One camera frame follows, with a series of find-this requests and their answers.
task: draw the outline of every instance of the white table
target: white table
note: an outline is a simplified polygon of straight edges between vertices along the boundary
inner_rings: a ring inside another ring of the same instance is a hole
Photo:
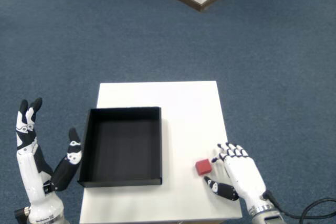
[[[80,223],[224,220],[242,216],[239,201],[215,195],[195,163],[227,141],[215,81],[102,83],[98,108],[162,108],[163,184],[85,188]],[[223,165],[208,174],[230,184]]]

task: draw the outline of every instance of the black tray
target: black tray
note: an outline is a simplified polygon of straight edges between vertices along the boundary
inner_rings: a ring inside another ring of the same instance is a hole
[[[162,184],[161,108],[91,109],[78,183]]]

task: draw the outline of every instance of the robotic hand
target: robotic hand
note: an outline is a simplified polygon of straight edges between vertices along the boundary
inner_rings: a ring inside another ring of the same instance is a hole
[[[18,223],[66,224],[64,206],[55,191],[65,190],[75,175],[81,160],[81,145],[75,129],[70,129],[68,153],[55,171],[47,164],[41,147],[37,144],[34,129],[36,113],[42,99],[36,99],[29,107],[23,100],[17,114],[17,161],[30,207],[15,211]]]
[[[253,224],[285,224],[280,212],[265,199],[264,195],[268,192],[265,183],[247,152],[241,146],[231,143],[218,144],[218,147],[222,152],[212,159],[212,163],[218,160],[224,162],[225,171],[233,186],[204,177],[212,191],[230,200],[243,198],[248,213],[253,217]]]

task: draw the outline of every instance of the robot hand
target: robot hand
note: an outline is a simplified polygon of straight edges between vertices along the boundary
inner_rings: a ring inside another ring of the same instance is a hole
[[[54,191],[66,189],[75,175],[81,160],[81,145],[76,130],[70,129],[68,153],[53,172],[37,144],[34,129],[36,113],[41,105],[41,98],[29,107],[28,102],[23,100],[17,115],[16,156],[31,206],[15,211],[15,216],[19,223],[25,223],[29,216],[31,224],[64,224],[67,221],[64,219],[63,203]]]
[[[205,177],[213,192],[231,200],[243,198],[248,213],[254,217],[253,223],[284,223],[274,205],[263,197],[266,192],[265,183],[255,162],[247,152],[241,146],[231,143],[218,144],[218,147],[222,152],[212,159],[212,163],[218,160],[224,162],[224,168],[231,179],[232,186],[217,183]]]

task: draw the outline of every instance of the black cable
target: black cable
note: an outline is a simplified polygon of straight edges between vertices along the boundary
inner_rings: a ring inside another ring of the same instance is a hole
[[[263,198],[264,199],[269,199],[273,205],[279,209],[280,212],[284,213],[286,216],[288,217],[291,217],[293,219],[299,219],[299,224],[303,224],[303,220],[305,219],[313,219],[313,220],[318,220],[318,219],[327,219],[327,218],[331,218],[331,217],[334,217],[336,216],[336,211],[334,212],[331,212],[330,214],[327,214],[327,215],[316,215],[316,216],[307,216],[307,213],[315,206],[323,203],[323,202],[336,202],[336,199],[333,199],[333,198],[324,198],[324,199],[319,199],[315,202],[313,202],[312,204],[310,204],[308,207],[306,207],[301,216],[298,216],[298,215],[292,215],[292,214],[289,214],[288,212],[284,211],[281,209],[279,203],[277,202],[277,200],[275,199],[275,197],[273,196],[273,194],[269,191],[269,190],[266,190],[264,193],[263,193]]]

